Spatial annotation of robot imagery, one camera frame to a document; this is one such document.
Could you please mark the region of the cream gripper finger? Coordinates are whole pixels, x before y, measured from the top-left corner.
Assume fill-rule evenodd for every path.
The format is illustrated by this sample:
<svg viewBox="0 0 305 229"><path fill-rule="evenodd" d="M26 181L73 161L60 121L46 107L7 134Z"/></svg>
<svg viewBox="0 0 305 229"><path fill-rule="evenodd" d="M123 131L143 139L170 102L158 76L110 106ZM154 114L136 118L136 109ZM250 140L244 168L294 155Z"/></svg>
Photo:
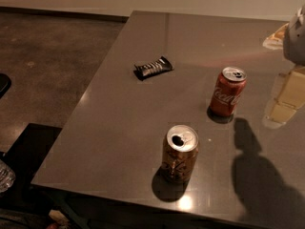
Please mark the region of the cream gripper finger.
<svg viewBox="0 0 305 229"><path fill-rule="evenodd" d="M277 31L269 35L264 41L262 46L270 50L282 50L285 31L288 24L281 26Z"/></svg>
<svg viewBox="0 0 305 229"><path fill-rule="evenodd" d="M305 67L296 65L288 73L280 73L274 81L263 124L277 129L289 122L305 105Z"/></svg>

